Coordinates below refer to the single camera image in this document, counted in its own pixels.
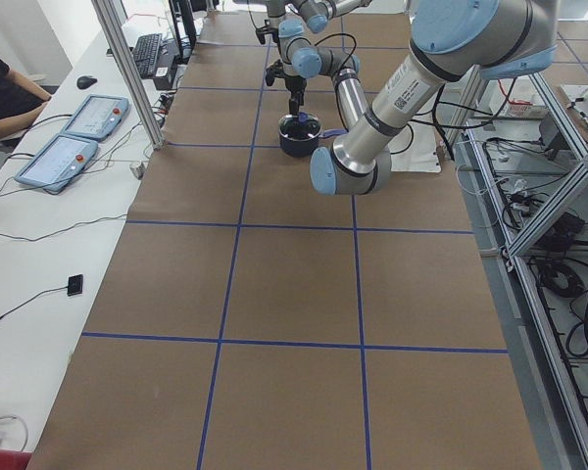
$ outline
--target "keyboard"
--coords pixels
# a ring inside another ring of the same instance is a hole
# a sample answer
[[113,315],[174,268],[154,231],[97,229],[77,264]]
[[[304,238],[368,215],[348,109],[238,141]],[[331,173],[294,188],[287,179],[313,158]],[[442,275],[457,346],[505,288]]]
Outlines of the keyboard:
[[146,34],[137,39],[133,48],[133,59],[142,78],[152,78],[155,75],[161,42],[161,33]]

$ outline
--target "light blue joint cap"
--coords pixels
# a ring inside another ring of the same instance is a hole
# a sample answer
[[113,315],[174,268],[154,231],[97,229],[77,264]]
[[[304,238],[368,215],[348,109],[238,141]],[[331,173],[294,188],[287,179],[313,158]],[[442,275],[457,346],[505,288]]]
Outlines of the light blue joint cap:
[[351,59],[353,59],[353,66],[355,66],[355,71],[359,73],[362,69],[362,61],[360,61],[360,58],[357,57],[355,54],[351,56]]
[[326,147],[318,147],[312,155],[310,175],[314,189],[326,196],[334,196],[337,191],[337,176],[331,154]]
[[497,67],[481,69],[481,77],[484,80],[498,80],[500,78],[517,78],[543,71],[553,63],[556,58],[557,46],[550,47],[544,51],[537,52],[522,59],[500,64]]
[[412,38],[427,54],[448,54],[466,46],[490,24],[500,0],[421,0]]
[[305,34],[305,28],[300,20],[285,20],[278,26],[278,37],[288,39],[290,37],[302,36]]
[[323,31],[329,24],[329,20],[325,15],[314,15],[307,20],[307,27],[313,34],[318,34]]
[[312,78],[320,74],[322,59],[316,49],[302,47],[292,56],[292,66],[303,78]]

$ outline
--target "sticker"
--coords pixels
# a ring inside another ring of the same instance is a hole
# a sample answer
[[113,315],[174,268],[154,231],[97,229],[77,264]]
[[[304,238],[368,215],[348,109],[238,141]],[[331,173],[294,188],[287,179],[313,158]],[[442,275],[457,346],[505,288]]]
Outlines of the sticker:
[[399,84],[399,82],[401,81],[401,78],[403,78],[407,74],[407,72],[408,72],[408,65],[403,63],[398,68],[398,70],[396,70],[394,72],[392,77],[388,80],[387,84],[385,85],[387,90],[392,91],[394,88],[396,88],[396,85]]
[[387,88],[395,108],[408,114],[431,87],[419,79],[417,71],[402,65],[388,81]]

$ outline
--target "white desk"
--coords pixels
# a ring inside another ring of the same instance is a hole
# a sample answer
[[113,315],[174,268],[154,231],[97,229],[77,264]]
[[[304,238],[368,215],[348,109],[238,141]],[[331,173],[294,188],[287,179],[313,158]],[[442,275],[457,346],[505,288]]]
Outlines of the white desk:
[[[107,42],[101,33],[54,95],[40,119],[70,114],[90,93],[130,98],[113,58],[106,57]],[[84,74],[98,78],[87,90],[76,88]],[[152,81],[144,86],[151,102],[157,100]],[[114,135],[102,143],[99,154],[109,150],[136,123],[131,109]],[[37,152],[66,121],[41,124],[29,132],[16,152]],[[137,127],[127,145],[114,153],[104,171],[84,174],[57,196],[40,190],[0,198],[0,232],[34,238],[80,221],[127,212],[137,188],[129,162],[144,160],[148,146],[143,128]],[[8,161],[0,171],[0,187],[25,165],[26,159]],[[101,163],[91,169],[97,169]],[[11,180],[3,192],[23,188]],[[84,274],[84,291],[68,298],[66,292],[40,297],[0,322],[0,415],[16,414],[28,425],[25,448],[35,449],[70,355],[96,297],[107,265],[123,229],[123,220],[104,221],[77,228],[39,242],[19,242],[0,237],[0,314],[46,289],[67,285],[68,277]],[[22,446],[18,424],[4,428],[9,434],[1,448]]]

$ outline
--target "computer mouse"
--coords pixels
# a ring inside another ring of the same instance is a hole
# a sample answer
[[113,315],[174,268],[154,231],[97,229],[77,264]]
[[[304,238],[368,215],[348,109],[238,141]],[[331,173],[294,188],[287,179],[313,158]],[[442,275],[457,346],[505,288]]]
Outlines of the computer mouse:
[[84,90],[85,88],[89,88],[91,85],[93,85],[97,81],[98,81],[98,78],[94,78],[91,75],[83,75],[83,76],[80,76],[78,78],[78,80],[76,81],[76,87],[78,87],[79,90]]

